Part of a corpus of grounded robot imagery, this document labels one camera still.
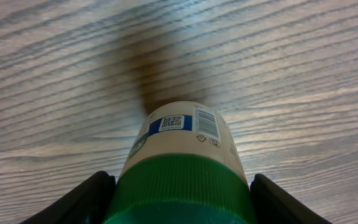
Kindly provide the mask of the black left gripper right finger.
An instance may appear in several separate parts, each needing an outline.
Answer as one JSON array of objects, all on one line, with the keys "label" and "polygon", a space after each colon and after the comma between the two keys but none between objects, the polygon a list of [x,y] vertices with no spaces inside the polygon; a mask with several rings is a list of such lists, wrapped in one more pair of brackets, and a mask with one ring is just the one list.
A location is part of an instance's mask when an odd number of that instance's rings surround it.
[{"label": "black left gripper right finger", "polygon": [[252,206],[263,224],[331,224],[263,174],[250,185]]}]

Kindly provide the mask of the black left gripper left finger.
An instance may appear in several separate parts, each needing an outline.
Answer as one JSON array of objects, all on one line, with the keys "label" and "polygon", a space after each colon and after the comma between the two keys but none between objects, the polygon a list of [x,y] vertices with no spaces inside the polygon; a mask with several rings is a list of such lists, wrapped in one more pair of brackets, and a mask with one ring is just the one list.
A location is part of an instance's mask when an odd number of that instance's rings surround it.
[{"label": "black left gripper left finger", "polygon": [[115,188],[115,176],[98,171],[22,224],[100,224]]}]

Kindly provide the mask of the green lid white jar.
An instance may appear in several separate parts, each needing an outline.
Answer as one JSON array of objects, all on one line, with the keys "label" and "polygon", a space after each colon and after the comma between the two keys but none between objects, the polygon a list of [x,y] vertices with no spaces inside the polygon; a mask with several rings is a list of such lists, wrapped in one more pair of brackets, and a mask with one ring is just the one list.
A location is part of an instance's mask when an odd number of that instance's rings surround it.
[{"label": "green lid white jar", "polygon": [[105,223],[256,223],[230,129],[200,103],[161,106],[144,121]]}]

